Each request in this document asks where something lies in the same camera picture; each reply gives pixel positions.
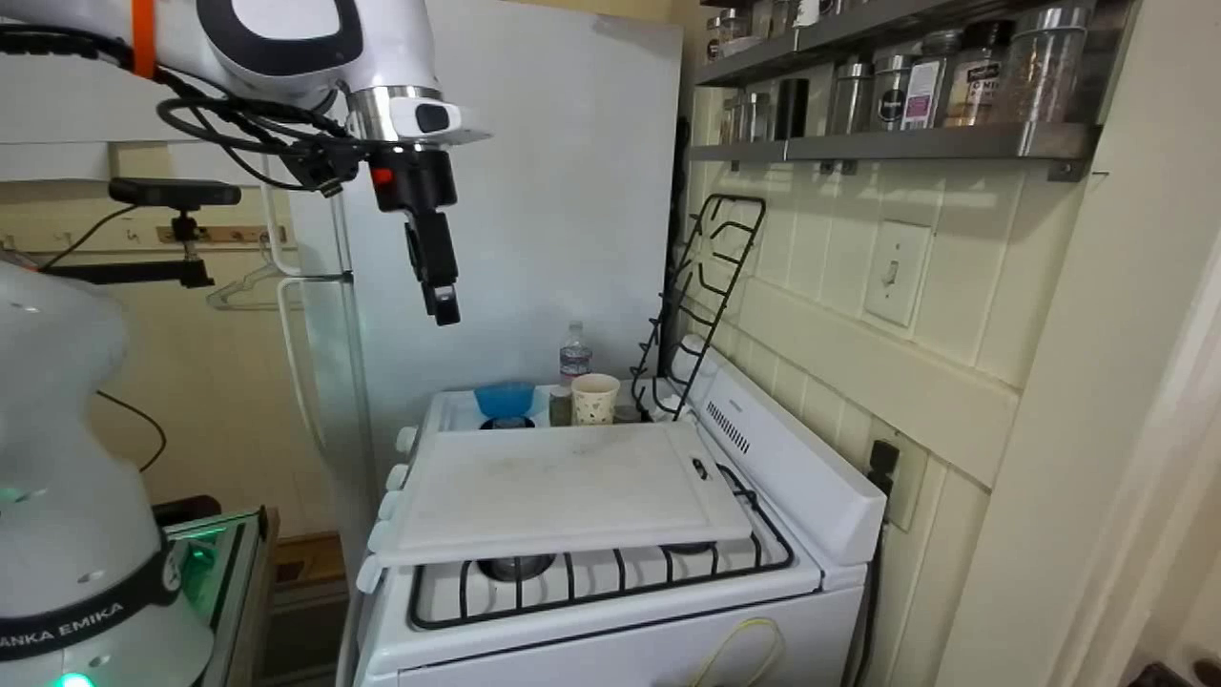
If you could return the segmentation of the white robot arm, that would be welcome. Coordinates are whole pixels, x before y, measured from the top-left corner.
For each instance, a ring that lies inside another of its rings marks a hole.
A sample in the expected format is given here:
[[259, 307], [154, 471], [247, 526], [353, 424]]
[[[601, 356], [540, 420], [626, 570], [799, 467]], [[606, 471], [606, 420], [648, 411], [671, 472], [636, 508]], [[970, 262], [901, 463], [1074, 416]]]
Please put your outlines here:
[[[425, 0], [0, 0], [0, 23], [12, 52], [166, 83], [166, 117], [219, 112], [303, 190], [366, 175], [408, 230], [427, 314], [457, 316], [444, 209], [470, 124], [438, 83]], [[90, 420], [123, 351], [128, 316], [95, 285], [0, 267], [0, 687], [190, 687], [214, 655], [182, 549]]]

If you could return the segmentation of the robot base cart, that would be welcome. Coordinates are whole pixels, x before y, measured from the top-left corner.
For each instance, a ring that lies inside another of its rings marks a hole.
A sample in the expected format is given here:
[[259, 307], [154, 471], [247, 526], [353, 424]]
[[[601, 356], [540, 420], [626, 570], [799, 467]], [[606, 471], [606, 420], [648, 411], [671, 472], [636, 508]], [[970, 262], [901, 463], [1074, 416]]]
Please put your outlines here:
[[194, 687], [259, 687], [270, 612], [275, 512], [226, 512], [214, 496], [154, 508], [182, 547], [182, 597], [214, 629], [214, 655]]

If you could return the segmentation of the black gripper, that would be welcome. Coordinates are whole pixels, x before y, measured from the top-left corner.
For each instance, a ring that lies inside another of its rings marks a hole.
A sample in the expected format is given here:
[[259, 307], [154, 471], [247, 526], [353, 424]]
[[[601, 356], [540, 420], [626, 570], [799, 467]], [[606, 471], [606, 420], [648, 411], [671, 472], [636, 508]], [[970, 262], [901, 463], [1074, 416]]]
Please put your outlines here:
[[457, 182], [446, 149], [427, 144], [371, 144], [371, 182], [386, 213], [404, 213], [408, 255], [425, 307], [438, 323], [457, 323], [457, 258], [444, 209], [457, 201]]

